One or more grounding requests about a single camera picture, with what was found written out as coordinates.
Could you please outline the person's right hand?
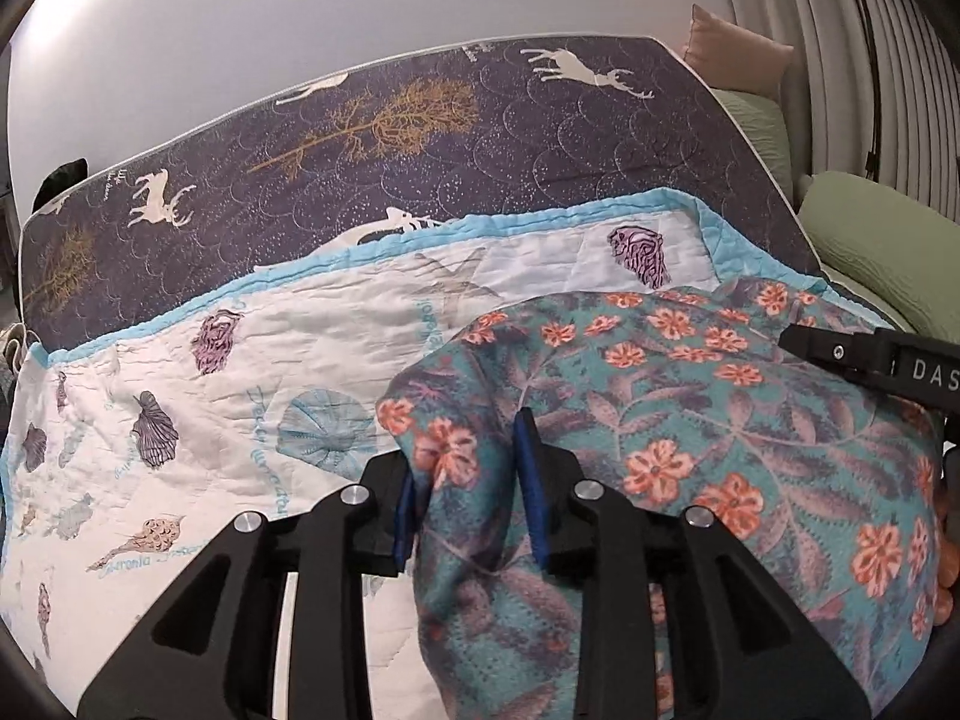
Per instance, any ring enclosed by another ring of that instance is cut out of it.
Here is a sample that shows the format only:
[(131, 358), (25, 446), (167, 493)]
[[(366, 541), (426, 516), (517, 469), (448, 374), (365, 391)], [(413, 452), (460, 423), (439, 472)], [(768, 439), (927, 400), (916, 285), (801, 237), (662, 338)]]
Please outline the person's right hand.
[(934, 486), (935, 546), (937, 546), (937, 578), (934, 592), (934, 626), (944, 626), (953, 613), (953, 585), (958, 582), (958, 546), (947, 538), (949, 493), (944, 481)]

